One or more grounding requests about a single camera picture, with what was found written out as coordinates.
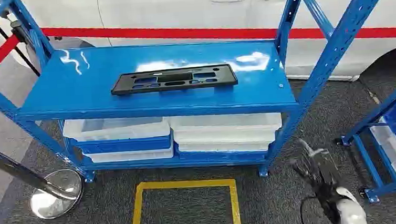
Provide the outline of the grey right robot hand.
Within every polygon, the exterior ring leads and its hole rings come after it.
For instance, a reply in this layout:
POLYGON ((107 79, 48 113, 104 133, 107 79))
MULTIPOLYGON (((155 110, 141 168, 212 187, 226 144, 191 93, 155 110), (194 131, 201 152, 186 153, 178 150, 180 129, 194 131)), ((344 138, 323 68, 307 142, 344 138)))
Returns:
POLYGON ((330 219, 339 216, 336 203, 341 199, 336 192, 339 187, 339 171, 328 149, 313 149, 303 139, 295 140, 301 149, 301 155, 290 161, 292 169, 312 188, 315 197, 321 203, 325 215, 330 219))

